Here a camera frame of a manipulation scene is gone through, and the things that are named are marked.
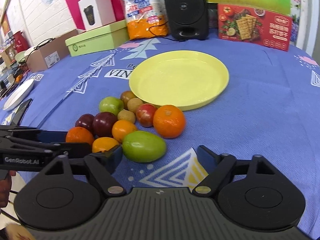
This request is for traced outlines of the person's left hand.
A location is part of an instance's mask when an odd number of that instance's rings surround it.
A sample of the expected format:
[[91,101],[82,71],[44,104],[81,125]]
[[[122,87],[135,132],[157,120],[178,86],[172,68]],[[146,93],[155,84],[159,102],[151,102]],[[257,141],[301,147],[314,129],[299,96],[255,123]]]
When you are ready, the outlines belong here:
[[6,178],[0,182],[0,208],[4,208],[8,204],[12,177],[14,176],[16,176],[16,171],[9,171]]

